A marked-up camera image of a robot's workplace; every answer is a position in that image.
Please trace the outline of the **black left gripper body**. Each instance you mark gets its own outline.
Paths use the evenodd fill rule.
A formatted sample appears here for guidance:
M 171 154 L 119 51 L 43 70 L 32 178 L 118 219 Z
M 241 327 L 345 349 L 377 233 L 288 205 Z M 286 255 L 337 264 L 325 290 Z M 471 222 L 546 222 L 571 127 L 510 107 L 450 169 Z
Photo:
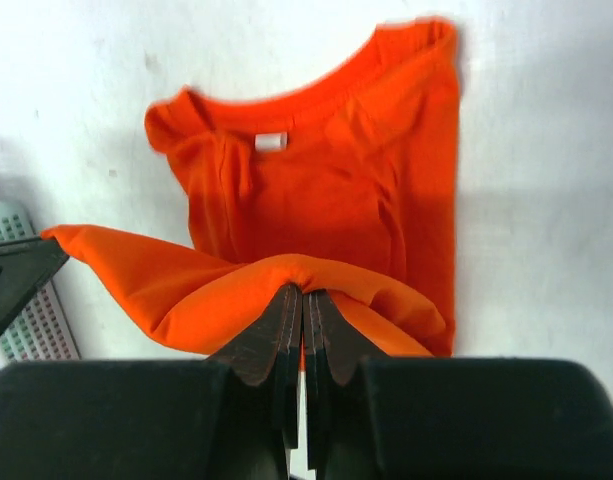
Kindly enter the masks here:
M 68 259 L 55 239 L 0 242 L 0 337 Z

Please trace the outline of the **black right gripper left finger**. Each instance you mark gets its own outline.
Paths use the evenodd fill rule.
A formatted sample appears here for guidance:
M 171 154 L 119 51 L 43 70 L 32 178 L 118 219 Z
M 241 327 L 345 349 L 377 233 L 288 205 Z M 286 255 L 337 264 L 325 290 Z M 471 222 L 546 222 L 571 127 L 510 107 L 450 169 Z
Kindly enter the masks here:
M 299 289 L 204 360 L 24 362 L 0 373 L 0 479 L 285 479 Z

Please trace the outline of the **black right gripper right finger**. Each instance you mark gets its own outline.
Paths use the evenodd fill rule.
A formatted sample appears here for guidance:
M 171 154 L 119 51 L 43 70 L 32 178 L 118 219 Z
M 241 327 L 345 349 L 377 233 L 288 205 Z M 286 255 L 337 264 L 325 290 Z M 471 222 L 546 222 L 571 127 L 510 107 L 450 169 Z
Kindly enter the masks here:
M 391 357 L 322 290 L 303 346 L 320 479 L 613 479 L 613 405 L 578 363 Z

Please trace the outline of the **orange t-shirt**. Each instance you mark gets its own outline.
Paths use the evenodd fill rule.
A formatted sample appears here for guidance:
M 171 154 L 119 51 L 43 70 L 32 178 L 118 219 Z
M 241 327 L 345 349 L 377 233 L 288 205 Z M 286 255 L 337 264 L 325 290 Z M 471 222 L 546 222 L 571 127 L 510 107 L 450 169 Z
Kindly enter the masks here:
M 189 202 L 190 246 L 95 225 L 43 232 L 164 346 L 210 355 L 286 284 L 325 290 L 395 356 L 455 338 L 458 32 L 376 28 L 314 84 L 227 104 L 185 88 L 144 120 Z

